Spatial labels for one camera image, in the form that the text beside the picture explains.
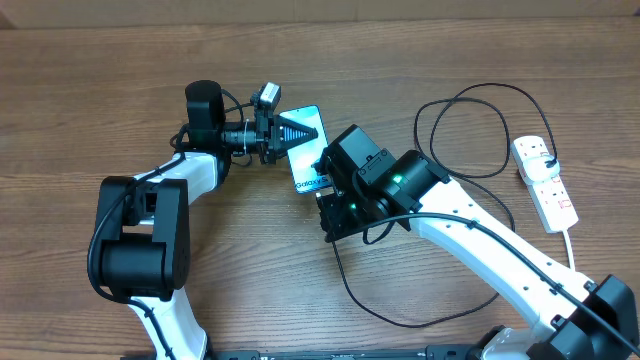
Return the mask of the white USB charger plug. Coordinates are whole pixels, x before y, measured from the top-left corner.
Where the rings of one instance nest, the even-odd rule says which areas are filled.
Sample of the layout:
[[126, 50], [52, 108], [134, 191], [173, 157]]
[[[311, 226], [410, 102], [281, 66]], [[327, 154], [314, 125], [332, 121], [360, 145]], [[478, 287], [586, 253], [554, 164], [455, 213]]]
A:
[[537, 157], [526, 158], [522, 163], [523, 180], [527, 184], [544, 182], [560, 172], [560, 165], [557, 159], [549, 154]]

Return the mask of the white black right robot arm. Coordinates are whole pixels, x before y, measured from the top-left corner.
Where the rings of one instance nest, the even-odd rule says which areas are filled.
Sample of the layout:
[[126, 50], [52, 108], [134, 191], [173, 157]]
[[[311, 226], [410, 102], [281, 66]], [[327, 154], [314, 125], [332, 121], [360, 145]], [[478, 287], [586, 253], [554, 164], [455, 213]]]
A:
[[415, 150], [394, 158], [356, 125], [323, 149], [315, 169], [335, 190], [318, 197], [329, 242], [386, 223], [442, 247], [527, 323], [496, 327], [472, 359], [626, 359], [639, 351], [636, 301], [613, 275], [596, 283], [545, 255], [480, 207]]

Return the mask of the Samsung Galaxy smartphone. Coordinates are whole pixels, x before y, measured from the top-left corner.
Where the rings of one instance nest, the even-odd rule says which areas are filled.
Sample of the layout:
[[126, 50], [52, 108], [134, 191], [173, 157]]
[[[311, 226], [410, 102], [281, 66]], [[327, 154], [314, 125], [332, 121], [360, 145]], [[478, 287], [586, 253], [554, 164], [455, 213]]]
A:
[[319, 175], [313, 167], [328, 146], [327, 137], [319, 107], [310, 105], [281, 112], [280, 116], [298, 124], [314, 128], [318, 137], [287, 151], [295, 191], [310, 193], [331, 186], [326, 175]]

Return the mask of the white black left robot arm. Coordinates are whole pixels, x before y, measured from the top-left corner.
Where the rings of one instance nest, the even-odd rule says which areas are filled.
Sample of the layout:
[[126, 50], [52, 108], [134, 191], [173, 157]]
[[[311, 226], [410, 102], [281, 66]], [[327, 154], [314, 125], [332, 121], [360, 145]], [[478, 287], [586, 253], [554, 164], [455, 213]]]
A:
[[272, 82], [250, 97], [251, 120], [227, 120], [229, 96], [212, 80], [189, 84], [188, 121], [170, 140], [171, 160], [136, 176], [107, 177], [100, 185], [88, 279], [100, 297], [135, 312], [156, 359], [215, 356], [185, 290], [190, 205], [224, 182], [234, 157], [256, 154], [261, 163], [273, 164], [326, 137], [323, 124], [305, 122], [300, 109], [276, 113], [281, 89]]

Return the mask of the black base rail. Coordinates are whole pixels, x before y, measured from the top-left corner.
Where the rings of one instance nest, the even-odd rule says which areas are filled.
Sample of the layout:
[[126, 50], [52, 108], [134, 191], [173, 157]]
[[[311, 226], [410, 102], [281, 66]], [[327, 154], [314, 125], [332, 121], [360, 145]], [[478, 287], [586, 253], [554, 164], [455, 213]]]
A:
[[482, 351], [471, 344], [429, 345], [414, 350], [297, 351], [207, 351], [206, 360], [478, 360]]

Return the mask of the white power strip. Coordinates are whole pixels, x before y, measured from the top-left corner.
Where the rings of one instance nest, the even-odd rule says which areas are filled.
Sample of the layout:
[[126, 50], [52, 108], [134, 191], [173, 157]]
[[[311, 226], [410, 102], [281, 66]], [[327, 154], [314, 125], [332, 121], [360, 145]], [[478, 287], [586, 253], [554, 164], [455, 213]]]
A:
[[[515, 139], [511, 144], [511, 151], [522, 179], [522, 163], [526, 158], [544, 154], [552, 156], [539, 136], [522, 136]], [[524, 183], [547, 233], [565, 232], [578, 222], [575, 207], [559, 174], [544, 182]]]

